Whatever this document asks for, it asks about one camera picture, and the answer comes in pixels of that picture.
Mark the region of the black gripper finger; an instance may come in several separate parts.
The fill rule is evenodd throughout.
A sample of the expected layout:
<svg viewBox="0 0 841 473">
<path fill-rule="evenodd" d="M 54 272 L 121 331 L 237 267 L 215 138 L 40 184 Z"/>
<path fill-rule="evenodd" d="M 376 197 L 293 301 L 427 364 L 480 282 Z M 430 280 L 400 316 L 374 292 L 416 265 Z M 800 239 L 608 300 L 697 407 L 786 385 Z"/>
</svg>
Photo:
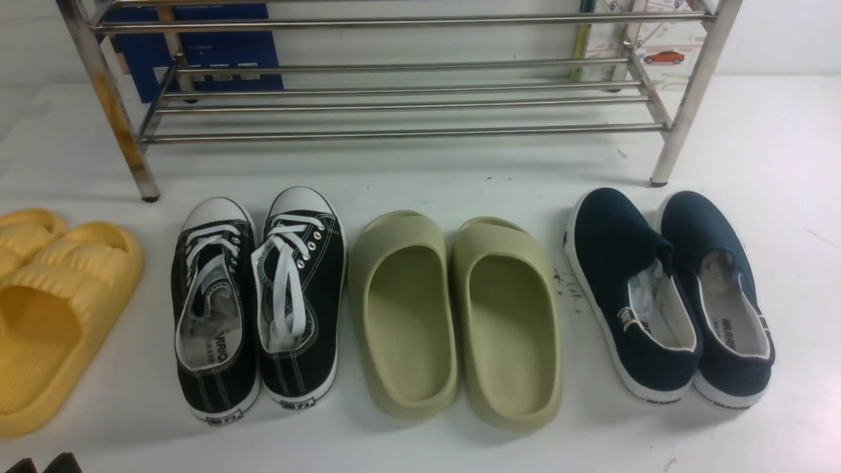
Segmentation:
<svg viewBox="0 0 841 473">
<path fill-rule="evenodd" d="M 82 473 L 82 469 L 75 455 L 61 453 L 46 466 L 44 473 Z"/>
</svg>

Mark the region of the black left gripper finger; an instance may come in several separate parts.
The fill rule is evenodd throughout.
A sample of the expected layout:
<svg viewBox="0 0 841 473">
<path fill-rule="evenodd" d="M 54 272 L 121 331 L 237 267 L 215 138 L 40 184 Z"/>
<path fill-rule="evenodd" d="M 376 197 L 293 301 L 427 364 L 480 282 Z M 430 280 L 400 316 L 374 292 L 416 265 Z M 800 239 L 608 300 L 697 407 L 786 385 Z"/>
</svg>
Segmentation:
<svg viewBox="0 0 841 473">
<path fill-rule="evenodd" d="M 32 459 L 22 459 L 13 464 L 5 473 L 37 473 L 38 470 Z"/>
</svg>

